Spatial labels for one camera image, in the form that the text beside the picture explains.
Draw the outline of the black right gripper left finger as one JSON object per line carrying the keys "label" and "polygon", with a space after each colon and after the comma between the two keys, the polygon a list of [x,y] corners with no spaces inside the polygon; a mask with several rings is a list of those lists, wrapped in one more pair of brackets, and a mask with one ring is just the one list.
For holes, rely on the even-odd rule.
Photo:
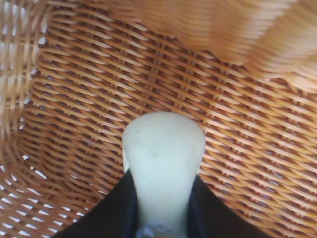
{"label": "black right gripper left finger", "polygon": [[60,238],[134,238],[137,196],[130,171],[90,212],[59,232]]}

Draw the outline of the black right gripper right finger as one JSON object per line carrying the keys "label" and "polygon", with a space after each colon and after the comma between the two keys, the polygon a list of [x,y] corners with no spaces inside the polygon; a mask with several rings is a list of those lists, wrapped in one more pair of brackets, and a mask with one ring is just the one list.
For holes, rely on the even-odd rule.
{"label": "black right gripper right finger", "polygon": [[189,238],[266,238],[268,235],[246,222],[218,199],[196,176],[188,204]]}

